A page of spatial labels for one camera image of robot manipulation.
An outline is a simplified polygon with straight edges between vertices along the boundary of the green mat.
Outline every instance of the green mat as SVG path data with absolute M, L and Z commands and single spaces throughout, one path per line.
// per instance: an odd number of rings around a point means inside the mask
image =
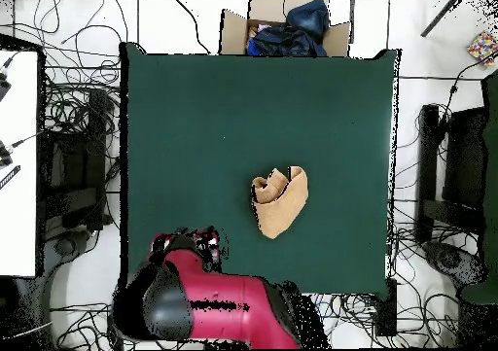
M 362 60 L 125 50 L 130 272 L 158 232 L 212 225 L 230 243 L 226 273 L 292 280 L 303 293 L 385 291 L 396 51 Z M 289 165 L 306 171 L 309 198 L 270 240 L 251 181 Z

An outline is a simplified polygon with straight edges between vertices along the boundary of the tan cloth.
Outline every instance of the tan cloth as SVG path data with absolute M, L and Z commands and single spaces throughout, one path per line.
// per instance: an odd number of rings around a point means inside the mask
M 274 168 L 268 178 L 257 177 L 252 184 L 252 202 L 258 226 L 268 238 L 285 231 L 307 200 L 307 176 L 298 166 L 290 167 L 291 181 Z

